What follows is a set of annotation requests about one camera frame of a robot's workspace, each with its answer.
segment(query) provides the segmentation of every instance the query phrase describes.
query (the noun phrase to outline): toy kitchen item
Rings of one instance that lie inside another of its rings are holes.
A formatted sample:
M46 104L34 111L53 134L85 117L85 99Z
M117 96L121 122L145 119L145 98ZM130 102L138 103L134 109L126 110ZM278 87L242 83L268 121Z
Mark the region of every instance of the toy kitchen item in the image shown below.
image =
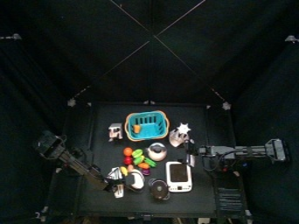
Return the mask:
M108 141L112 142L113 139L122 139L122 128L121 123L112 123L108 127Z
M161 143L152 143L146 148L148 157L153 161L161 161L166 155L166 149Z
M148 180L149 192L157 200L168 200L169 199L169 191L168 185L161 179L150 178Z
M125 118L125 133L130 141L164 138L169 122L162 111L132 113Z
M180 127L173 129L169 133L169 142L173 147L177 147L180 144L184 143L185 140L189 139L188 131L188 123L181 124Z
M169 192L185 193L192 189L192 169L180 162L165 163L165 180Z

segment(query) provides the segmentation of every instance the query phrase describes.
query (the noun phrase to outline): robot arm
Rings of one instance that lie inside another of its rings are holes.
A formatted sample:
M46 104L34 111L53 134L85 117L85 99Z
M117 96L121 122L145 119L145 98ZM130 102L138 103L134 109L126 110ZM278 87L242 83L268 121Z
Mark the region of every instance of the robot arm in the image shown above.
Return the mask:
M81 163L66 151L64 145L65 139L54 136L49 131L44 131L33 148L46 160L60 160L69 168L72 168L86 180L98 188L98 190L110 191L122 179L105 178L98 167Z
M240 161L257 158L269 158L273 162L287 162L289 160L285 142L280 139L270 139L264 146L201 146L194 150L190 141L184 142L186 152L186 163L190 164L190 157L200 154L202 168L205 171L224 172Z

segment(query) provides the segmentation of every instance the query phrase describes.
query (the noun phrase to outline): toy fruit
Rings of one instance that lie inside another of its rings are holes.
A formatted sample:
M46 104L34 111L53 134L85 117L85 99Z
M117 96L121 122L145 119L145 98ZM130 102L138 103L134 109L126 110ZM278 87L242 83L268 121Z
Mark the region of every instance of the toy fruit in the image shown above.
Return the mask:
M138 165L140 163L142 163L144 159L145 159L145 156L137 157L133 161L134 165Z
M126 157L130 157L132 152L133 152L133 150L132 150L129 147L125 147L125 148L124 148L124 155L125 155Z
M124 157L124 164L130 165L133 162L133 159L130 157Z
M120 166L120 171L126 176L126 168L124 166Z
M142 155L142 153L144 153L142 150L140 150L140 149L134 150L133 153L132 153L132 157L138 158Z
M150 171L149 171L149 169L141 169L141 173L142 173L145 176L148 176L148 175L150 174Z
M141 163L137 166L142 169L149 169L149 164L146 164L146 163Z
M129 166L126 167L126 171L128 171L128 172L130 172L133 169L134 169L134 167L133 167L132 165L129 165Z

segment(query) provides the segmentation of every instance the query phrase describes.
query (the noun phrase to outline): toy vegetable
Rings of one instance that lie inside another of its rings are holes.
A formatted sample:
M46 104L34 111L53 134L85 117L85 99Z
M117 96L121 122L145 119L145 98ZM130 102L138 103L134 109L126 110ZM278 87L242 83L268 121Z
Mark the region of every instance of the toy vegetable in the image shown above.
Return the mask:
M146 164L146 163L141 163L137 166L142 169L149 169L149 164Z

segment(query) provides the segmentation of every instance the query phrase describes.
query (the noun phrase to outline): teal basket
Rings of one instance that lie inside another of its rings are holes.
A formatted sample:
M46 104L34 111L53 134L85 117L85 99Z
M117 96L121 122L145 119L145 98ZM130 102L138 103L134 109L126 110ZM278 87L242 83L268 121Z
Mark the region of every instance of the teal basket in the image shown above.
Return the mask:
M168 127L168 119L160 110L133 113L125 118L125 133L133 142L165 137Z

